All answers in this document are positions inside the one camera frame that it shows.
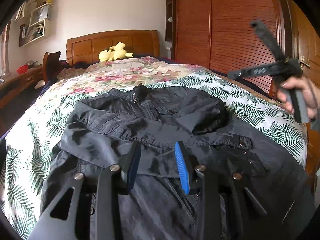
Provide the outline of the person's right hand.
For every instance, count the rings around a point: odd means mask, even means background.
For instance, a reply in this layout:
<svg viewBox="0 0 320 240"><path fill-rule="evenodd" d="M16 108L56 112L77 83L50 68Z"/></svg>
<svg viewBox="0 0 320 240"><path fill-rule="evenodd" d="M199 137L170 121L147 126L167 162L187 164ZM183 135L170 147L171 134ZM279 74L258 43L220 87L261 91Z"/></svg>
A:
<svg viewBox="0 0 320 240"><path fill-rule="evenodd" d="M287 96L283 93L282 89L300 89L303 93L304 99L306 101L307 113L309 119L317 119L319 115L319 88L307 77L290 77L288 80L284 81L279 88L276 89L277 99L280 100L290 114L295 112L295 108L292 103L289 102Z"/></svg>

